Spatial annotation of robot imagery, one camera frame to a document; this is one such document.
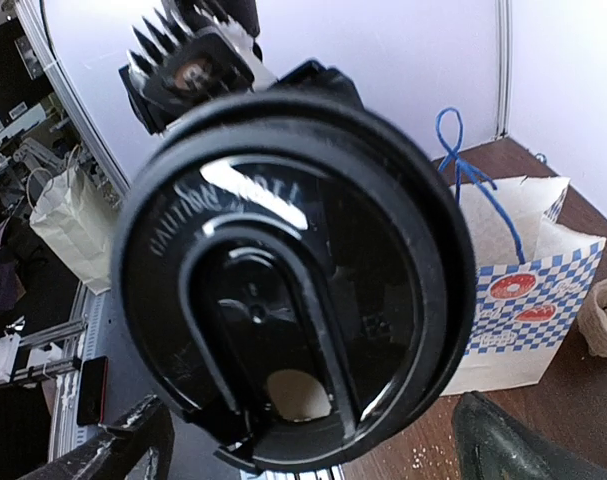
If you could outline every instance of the cable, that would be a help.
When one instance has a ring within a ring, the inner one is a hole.
[[[45,32],[47,46],[50,49],[52,56],[56,59],[56,55],[54,54],[54,44],[52,43],[52,37],[50,35],[50,27],[47,24],[47,16],[45,15],[45,0],[39,0],[39,10],[41,13],[41,23],[43,23],[43,30]]]
[[[450,146],[445,139],[443,138],[443,134],[441,133],[441,120],[445,114],[453,112],[456,115],[456,119],[459,123],[459,135],[456,140],[456,144],[454,147]],[[456,177],[456,203],[460,203],[461,201],[461,181],[462,176],[465,174],[472,183],[485,195],[485,197],[492,204],[497,213],[501,216],[507,227],[510,229],[510,233],[512,234],[512,238],[514,239],[514,246],[516,247],[516,255],[519,258],[519,263],[525,263],[525,255],[523,254],[523,242],[521,241],[521,237],[519,233],[516,231],[516,227],[514,226],[514,222],[507,214],[505,209],[501,206],[499,202],[496,201],[496,198],[489,192],[489,190],[481,183],[482,181],[488,182],[492,186],[492,190],[496,190],[497,186],[494,181],[483,173],[481,170],[476,168],[473,165],[470,165],[463,158],[459,156],[459,150],[461,148],[461,144],[463,143],[463,119],[461,118],[461,114],[456,108],[448,107],[443,110],[436,116],[436,136],[445,148],[447,152],[447,156],[443,159],[441,164],[439,165],[439,172],[442,172],[452,160],[454,160],[454,173]]]

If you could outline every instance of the blue checkered pattern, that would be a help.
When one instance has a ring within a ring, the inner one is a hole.
[[[477,272],[477,309],[466,355],[556,348],[563,341],[590,288],[605,240],[567,255],[556,255],[523,265],[493,265]],[[512,300],[492,297],[491,286],[506,275],[531,273],[534,288]],[[515,320],[533,307],[552,305],[556,311],[546,322]]]
[[[567,188],[563,190],[563,193],[559,196],[558,200],[552,204],[550,208],[548,208],[545,212],[545,215],[556,223],[561,213],[561,209],[563,208],[563,203],[565,202],[565,196],[567,195]]]

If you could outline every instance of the white shopping bag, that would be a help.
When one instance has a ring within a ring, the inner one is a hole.
[[[460,206],[477,262],[477,309],[470,341],[444,395],[537,383],[565,338],[601,259],[605,239],[574,232],[556,220],[567,178],[508,178],[491,191],[504,218],[472,184]]]
[[[47,182],[30,215],[30,227],[98,294],[110,288],[116,219],[117,213],[74,166]]]

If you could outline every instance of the wooden table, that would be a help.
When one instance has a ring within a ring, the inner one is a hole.
[[[493,178],[554,174],[509,139],[468,150],[462,156]],[[573,189],[559,223],[607,237],[607,220]],[[594,281],[604,278],[607,245]],[[533,431],[607,468],[607,359],[589,356],[576,325],[541,383],[487,396]],[[457,396],[439,399],[403,432],[344,465],[346,480],[460,478],[451,426],[457,402]]]

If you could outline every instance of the blue checkered bag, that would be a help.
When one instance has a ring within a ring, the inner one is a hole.
[[[452,187],[466,219],[477,264],[477,309],[465,356],[445,394],[537,383],[590,288],[605,239],[557,223],[569,179],[493,181],[448,151]],[[461,184],[463,175],[471,184]]]

